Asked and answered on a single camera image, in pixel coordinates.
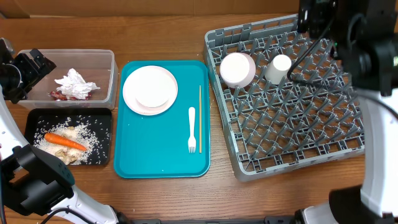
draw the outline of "gray dish rack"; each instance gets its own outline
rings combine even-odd
[[[322,83],[329,90],[284,79],[275,86],[264,78],[278,54],[292,61],[312,44],[297,33],[297,15],[223,29],[205,36],[205,63],[216,95],[234,174],[250,181],[364,152],[358,101],[351,83],[322,40],[294,70],[293,77]],[[232,52],[251,55],[256,76],[246,88],[228,88],[220,78],[222,59]]]

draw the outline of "wooden tabletop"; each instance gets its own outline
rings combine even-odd
[[[0,19],[0,36],[16,52],[22,49],[110,49],[119,72],[134,60],[201,60],[207,31],[261,21],[281,14],[235,16],[97,17],[67,19]],[[210,101],[215,99],[210,90]],[[29,111],[8,104],[20,130]],[[116,120],[118,103],[113,110]],[[364,157],[327,162],[274,177],[239,182],[233,175],[216,103],[210,109],[211,166],[195,179],[126,180],[113,169],[112,158],[102,167],[70,167],[76,185],[95,200],[112,205],[129,218],[161,220],[264,218],[328,200],[331,189],[363,181]],[[23,217],[6,208],[9,223],[37,223],[43,217]],[[68,223],[54,218],[53,223]]]

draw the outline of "crumpled napkin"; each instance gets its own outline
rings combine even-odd
[[[73,68],[69,69],[68,76],[63,76],[63,79],[55,82],[61,85],[57,91],[61,91],[68,99],[74,96],[79,100],[85,100],[89,92],[100,89],[93,82],[87,83]]]

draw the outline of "chopstick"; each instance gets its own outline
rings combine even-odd
[[[201,153],[201,86],[199,86],[199,153]]]

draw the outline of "blue tray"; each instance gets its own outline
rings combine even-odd
[[[139,115],[123,100],[123,85],[136,69],[157,65],[178,84],[174,104],[155,116]],[[206,66],[194,60],[135,61],[124,66],[119,92],[114,169],[123,178],[200,177],[210,167],[210,106]],[[199,85],[202,100],[202,153],[199,153]],[[188,151],[188,109],[195,107],[196,153]]]

